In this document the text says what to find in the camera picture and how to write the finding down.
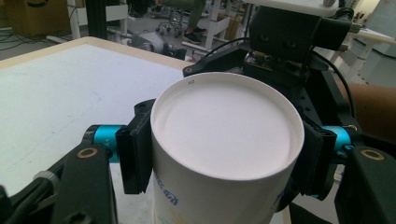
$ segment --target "white table surface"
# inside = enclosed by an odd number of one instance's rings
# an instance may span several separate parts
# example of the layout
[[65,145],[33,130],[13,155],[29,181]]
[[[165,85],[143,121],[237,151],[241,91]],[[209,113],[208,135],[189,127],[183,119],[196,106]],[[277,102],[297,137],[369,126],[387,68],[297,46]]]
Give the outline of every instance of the white table surface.
[[[91,37],[0,62],[0,184],[13,195],[81,141],[93,124],[128,124],[189,63]],[[120,223],[152,223],[152,186],[124,195],[111,164]],[[272,223],[288,223],[289,210]]]

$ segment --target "floor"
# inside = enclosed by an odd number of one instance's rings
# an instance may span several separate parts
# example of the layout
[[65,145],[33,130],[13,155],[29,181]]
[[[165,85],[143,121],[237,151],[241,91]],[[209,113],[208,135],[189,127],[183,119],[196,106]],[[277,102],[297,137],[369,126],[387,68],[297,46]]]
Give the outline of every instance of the floor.
[[[128,20],[128,30],[133,35],[139,35],[143,33],[153,33],[153,35],[159,36],[164,42],[167,42],[174,46],[176,49],[186,49],[186,60],[196,62],[201,59],[203,55],[205,55],[204,51],[200,51],[197,49],[192,49],[186,46],[181,45],[182,37],[174,37],[173,32],[165,33],[164,35],[158,35],[156,33],[156,28],[161,21],[166,21],[164,19],[152,19],[150,15],[147,15],[143,18],[133,18],[131,17]],[[199,26],[202,28],[207,28],[208,26],[208,18],[203,17],[200,20]],[[81,27],[83,31],[83,35],[87,35],[87,28]],[[115,35],[108,36],[110,40],[117,41]],[[62,35],[62,39],[65,41],[71,40],[71,35]],[[223,42],[215,41],[213,48],[222,44]],[[12,31],[9,29],[0,29],[0,60],[4,60],[7,58],[15,57],[24,53],[28,53],[31,51],[48,48],[50,46],[54,46],[57,43],[54,43],[45,38],[39,39],[29,39],[24,38],[22,36],[12,34]],[[364,71],[372,71],[367,74],[365,72],[360,73],[358,77],[354,79],[355,82],[366,83],[366,84],[376,84],[376,85],[386,85],[391,87],[396,87],[396,76],[394,73],[394,68],[396,64],[396,60],[387,57],[381,57],[377,53],[373,52],[365,67]],[[335,210],[333,207],[333,196],[336,192],[337,184],[334,185],[332,190],[332,196],[330,196],[326,201],[319,202],[312,198],[308,197],[299,197],[296,199],[297,204],[303,205],[304,207],[309,207],[314,214],[320,216],[331,223],[337,223],[337,218],[335,214]]]

